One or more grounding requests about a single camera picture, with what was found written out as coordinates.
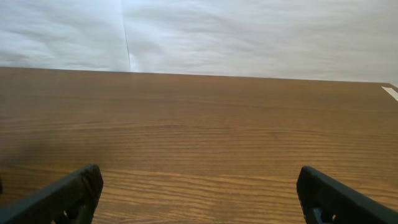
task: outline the brown wooden surface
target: brown wooden surface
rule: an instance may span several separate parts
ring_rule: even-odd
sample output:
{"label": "brown wooden surface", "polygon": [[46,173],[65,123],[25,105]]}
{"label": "brown wooden surface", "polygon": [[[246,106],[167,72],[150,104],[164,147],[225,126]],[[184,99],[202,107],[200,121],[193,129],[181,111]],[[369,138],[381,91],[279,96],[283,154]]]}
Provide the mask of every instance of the brown wooden surface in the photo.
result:
{"label": "brown wooden surface", "polygon": [[97,163],[93,223],[304,223],[310,165],[398,210],[381,86],[0,68],[1,205]]}

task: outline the wrinkled white paper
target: wrinkled white paper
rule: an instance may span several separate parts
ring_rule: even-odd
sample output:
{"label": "wrinkled white paper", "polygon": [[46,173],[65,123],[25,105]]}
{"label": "wrinkled white paper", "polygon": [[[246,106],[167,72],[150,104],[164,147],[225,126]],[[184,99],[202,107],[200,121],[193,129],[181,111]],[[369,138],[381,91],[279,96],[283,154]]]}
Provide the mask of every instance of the wrinkled white paper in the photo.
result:
{"label": "wrinkled white paper", "polygon": [[398,84],[396,0],[123,0],[131,69]]}
{"label": "wrinkled white paper", "polygon": [[129,71],[120,0],[0,1],[0,66]]}

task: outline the white paper sheet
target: white paper sheet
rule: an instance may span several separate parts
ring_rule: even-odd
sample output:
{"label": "white paper sheet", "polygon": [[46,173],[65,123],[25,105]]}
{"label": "white paper sheet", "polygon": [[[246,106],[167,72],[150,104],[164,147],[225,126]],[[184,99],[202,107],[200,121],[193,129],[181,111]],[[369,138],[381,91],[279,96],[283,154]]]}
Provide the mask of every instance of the white paper sheet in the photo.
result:
{"label": "white paper sheet", "polygon": [[398,84],[396,0],[123,0],[132,71]]}
{"label": "white paper sheet", "polygon": [[120,0],[0,1],[0,66],[129,71]]}

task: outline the wood grain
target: wood grain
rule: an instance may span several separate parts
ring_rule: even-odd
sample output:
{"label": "wood grain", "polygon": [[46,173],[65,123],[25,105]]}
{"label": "wood grain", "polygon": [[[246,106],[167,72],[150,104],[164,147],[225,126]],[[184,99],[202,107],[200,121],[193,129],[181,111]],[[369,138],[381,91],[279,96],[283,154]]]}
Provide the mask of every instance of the wood grain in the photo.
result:
{"label": "wood grain", "polygon": [[97,163],[93,223],[304,223],[310,165],[398,210],[382,86],[0,68],[0,204]]}

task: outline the black plastic part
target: black plastic part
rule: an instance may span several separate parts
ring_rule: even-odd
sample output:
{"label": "black plastic part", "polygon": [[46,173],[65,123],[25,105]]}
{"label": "black plastic part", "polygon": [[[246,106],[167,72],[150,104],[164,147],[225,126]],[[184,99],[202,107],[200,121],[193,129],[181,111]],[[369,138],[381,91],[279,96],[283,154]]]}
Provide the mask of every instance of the black plastic part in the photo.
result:
{"label": "black plastic part", "polygon": [[0,224],[89,224],[103,188],[100,168],[86,166],[30,197],[0,209]]}
{"label": "black plastic part", "polygon": [[307,224],[398,223],[397,212],[312,167],[302,168],[297,193]]}

